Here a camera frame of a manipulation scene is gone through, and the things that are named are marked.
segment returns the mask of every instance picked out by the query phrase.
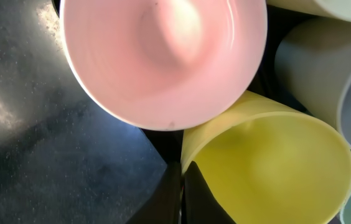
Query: dark countertop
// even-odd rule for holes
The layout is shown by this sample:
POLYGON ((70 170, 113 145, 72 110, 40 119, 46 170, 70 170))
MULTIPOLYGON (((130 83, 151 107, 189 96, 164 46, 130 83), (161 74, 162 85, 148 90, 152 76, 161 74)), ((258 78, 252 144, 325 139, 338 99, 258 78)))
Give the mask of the dark countertop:
POLYGON ((0 1, 0 223, 124 223, 165 168, 77 83, 51 0, 0 1))

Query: white cup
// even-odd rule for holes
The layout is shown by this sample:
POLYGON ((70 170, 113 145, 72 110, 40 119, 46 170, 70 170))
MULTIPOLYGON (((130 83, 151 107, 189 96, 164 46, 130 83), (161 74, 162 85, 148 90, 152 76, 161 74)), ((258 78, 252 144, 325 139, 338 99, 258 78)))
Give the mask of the white cup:
POLYGON ((296 99, 351 146, 351 23, 320 18, 297 26, 281 42, 275 70, 296 99))
POLYGON ((284 9, 351 22, 351 0, 267 0, 267 3, 284 9))

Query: pink cup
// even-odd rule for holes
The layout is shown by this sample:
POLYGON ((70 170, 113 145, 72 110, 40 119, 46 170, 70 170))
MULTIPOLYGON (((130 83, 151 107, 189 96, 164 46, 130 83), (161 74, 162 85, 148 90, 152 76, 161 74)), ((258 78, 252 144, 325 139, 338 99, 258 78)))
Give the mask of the pink cup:
POLYGON ((247 89, 267 32, 265 0, 62 0, 67 60, 87 94, 153 130, 202 124, 247 89))

